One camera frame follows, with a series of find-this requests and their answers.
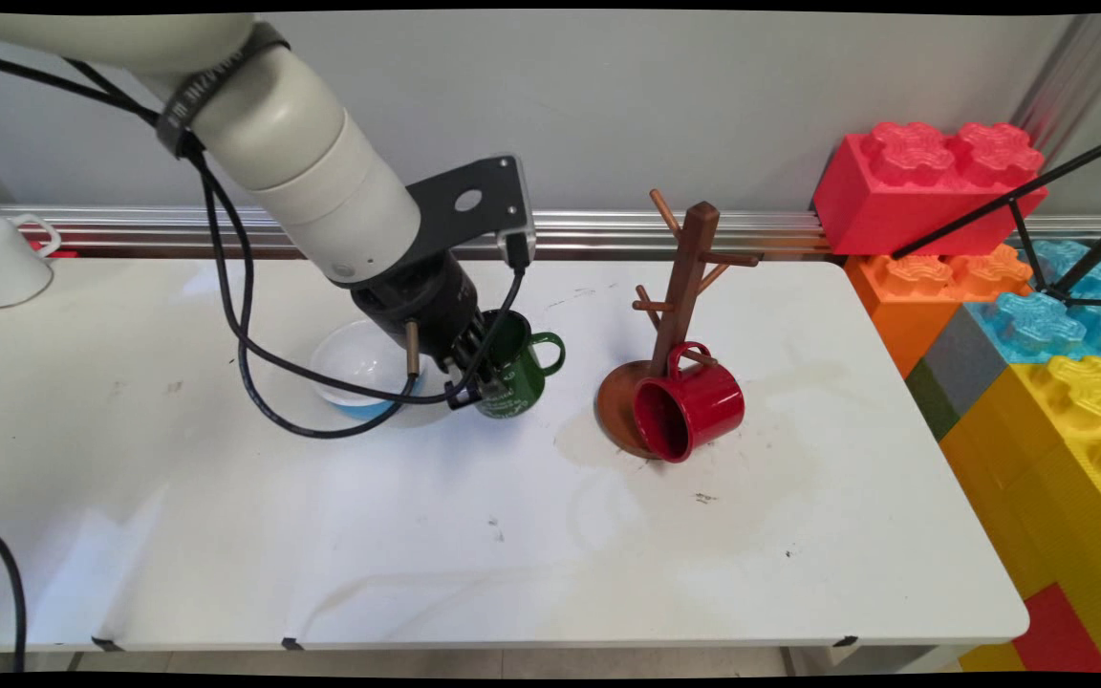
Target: floor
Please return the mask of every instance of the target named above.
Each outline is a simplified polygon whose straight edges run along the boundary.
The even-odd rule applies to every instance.
[[[0,654],[0,671],[10,655]],[[384,678],[711,678],[785,676],[781,648],[353,649],[257,653],[31,653],[28,670]],[[942,670],[961,670],[957,663]]]

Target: wooden mug tree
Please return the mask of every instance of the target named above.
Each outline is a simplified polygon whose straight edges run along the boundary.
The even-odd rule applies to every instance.
[[[634,426],[634,414],[631,411],[634,386],[640,380],[664,378],[667,373],[665,364],[669,351],[686,340],[696,297],[711,286],[730,265],[756,265],[759,258],[712,253],[712,240],[716,238],[716,228],[721,222],[721,214],[708,201],[700,201],[686,210],[686,222],[679,227],[661,193],[654,188],[648,192],[648,196],[669,231],[674,232],[674,239],[677,239],[674,269],[669,273],[669,286],[665,288],[665,301],[648,299],[648,293],[642,284],[634,288],[640,299],[634,301],[631,308],[648,314],[648,319],[656,329],[656,343],[652,349],[651,360],[631,361],[606,375],[602,386],[598,389],[598,421],[602,424],[606,436],[619,448],[637,457],[654,459],[655,454],[648,450]],[[704,269],[707,263],[716,263],[716,266],[705,277]],[[687,351],[683,357],[701,365],[717,365],[716,359],[696,351]]]

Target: mug handle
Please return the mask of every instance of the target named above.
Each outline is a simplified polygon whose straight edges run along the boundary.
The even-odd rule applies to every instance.
[[[530,347],[533,345],[555,345],[559,348],[559,358],[553,364],[542,369],[542,374],[550,378],[552,374],[559,372],[563,368],[563,361],[568,357],[568,348],[564,347],[563,339],[559,339],[558,335],[553,331],[538,331],[536,335],[530,337]]]
[[[683,369],[678,367],[678,360],[683,358],[683,352],[693,347],[699,349],[699,353],[704,353],[705,357],[712,356],[712,352],[708,351],[707,347],[699,343],[699,341],[683,341],[683,343],[679,343],[669,351],[669,380],[683,379]]]
[[[44,221],[43,219],[36,217],[36,215],[22,214],[18,218],[11,218],[11,223],[13,223],[13,226],[17,226],[17,229],[19,228],[19,226],[21,226],[21,223],[26,223],[26,222],[40,223],[42,229],[48,232],[48,243],[45,243],[44,247],[36,250],[36,254],[39,254],[39,256],[41,258],[47,256],[47,254],[56,251],[58,247],[62,247],[62,234],[57,234],[57,230],[54,229],[54,226],[52,226],[52,223]]]

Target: round wooden base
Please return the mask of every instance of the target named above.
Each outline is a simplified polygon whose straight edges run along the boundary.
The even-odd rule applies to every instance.
[[[631,361],[630,364],[617,367],[602,380],[602,386],[598,387],[598,423],[606,436],[624,452],[643,459],[655,459],[656,456],[643,444],[643,438],[634,426],[631,397],[634,396],[634,384],[647,378],[650,362],[652,361]]]

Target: green mug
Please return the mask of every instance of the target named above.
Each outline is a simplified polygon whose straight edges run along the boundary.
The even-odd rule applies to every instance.
[[[487,328],[495,320],[499,310],[487,310],[483,323]],[[546,389],[547,378],[559,372],[568,356],[563,339],[553,331],[530,331],[530,321],[516,310],[508,310],[508,316],[499,325],[495,340],[487,350],[490,380],[480,386],[481,400],[476,404],[486,417],[508,418],[525,413]],[[534,345],[555,345],[559,358],[553,364],[542,367]]]

